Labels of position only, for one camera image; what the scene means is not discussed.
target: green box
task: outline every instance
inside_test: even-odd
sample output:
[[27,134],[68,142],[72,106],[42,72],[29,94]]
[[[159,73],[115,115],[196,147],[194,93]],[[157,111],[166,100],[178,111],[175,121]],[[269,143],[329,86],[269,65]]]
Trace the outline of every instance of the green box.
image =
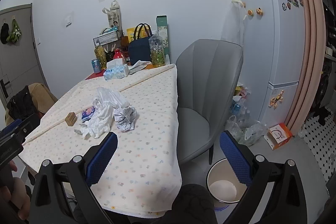
[[157,16],[156,24],[157,24],[157,34],[163,38],[164,53],[169,54],[167,16]]

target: white tablecloth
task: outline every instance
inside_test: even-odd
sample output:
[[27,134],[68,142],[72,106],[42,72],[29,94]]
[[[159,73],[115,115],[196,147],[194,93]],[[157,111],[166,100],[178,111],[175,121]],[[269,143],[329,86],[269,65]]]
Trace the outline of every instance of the white tablecloth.
[[[24,143],[21,159],[38,172],[44,159],[54,164],[84,155],[106,136],[84,140],[74,133],[81,111],[92,105],[99,86],[118,90],[138,112],[135,129],[121,132],[115,122],[118,148],[99,182],[91,190],[104,209],[138,217],[156,218],[171,209],[181,187],[176,157],[177,69],[174,64],[142,70],[123,79],[85,80],[68,91],[41,119]],[[78,117],[73,127],[64,118]]]

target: soda can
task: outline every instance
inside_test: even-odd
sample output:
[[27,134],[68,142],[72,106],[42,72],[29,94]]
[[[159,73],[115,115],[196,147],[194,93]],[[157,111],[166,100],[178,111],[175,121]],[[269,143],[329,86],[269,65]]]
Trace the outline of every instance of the soda can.
[[91,63],[92,63],[94,73],[100,73],[101,72],[101,67],[100,67],[99,60],[98,59],[93,59],[91,61]]

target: tiled floor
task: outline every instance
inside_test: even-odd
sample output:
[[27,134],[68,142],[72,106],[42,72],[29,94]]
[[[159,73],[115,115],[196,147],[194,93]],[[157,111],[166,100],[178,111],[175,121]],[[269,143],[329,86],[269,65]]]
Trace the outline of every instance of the tiled floor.
[[325,125],[319,124],[319,117],[309,118],[305,123],[307,130],[304,140],[315,156],[321,168],[325,181],[328,181],[333,172],[333,161],[330,155],[336,152],[336,125],[333,121],[334,113],[325,118]]
[[[287,159],[295,161],[305,192],[308,223],[314,223],[318,215],[323,211],[325,201],[328,199],[328,194],[325,188],[326,182],[320,167],[305,141],[299,137],[295,137],[284,146],[273,151],[264,138],[261,138],[255,145],[250,147],[250,150],[255,155],[264,155],[267,160],[272,162],[284,163]],[[217,141],[215,143],[213,163],[224,157],[225,156],[219,147],[219,142]],[[182,183],[197,183],[206,186],[205,180],[209,168],[208,152],[206,152],[180,167]],[[272,186],[272,183],[268,184],[264,196],[250,223],[259,221],[272,191]],[[230,205],[223,211],[216,212],[218,223],[223,223],[233,209],[234,205]]]

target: trash can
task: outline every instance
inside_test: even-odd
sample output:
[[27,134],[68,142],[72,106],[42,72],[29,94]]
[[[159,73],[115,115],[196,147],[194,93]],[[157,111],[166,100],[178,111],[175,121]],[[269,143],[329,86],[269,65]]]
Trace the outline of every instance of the trash can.
[[238,203],[247,188],[239,182],[227,158],[219,160],[210,168],[206,184],[214,199],[215,211],[222,211],[230,204]]

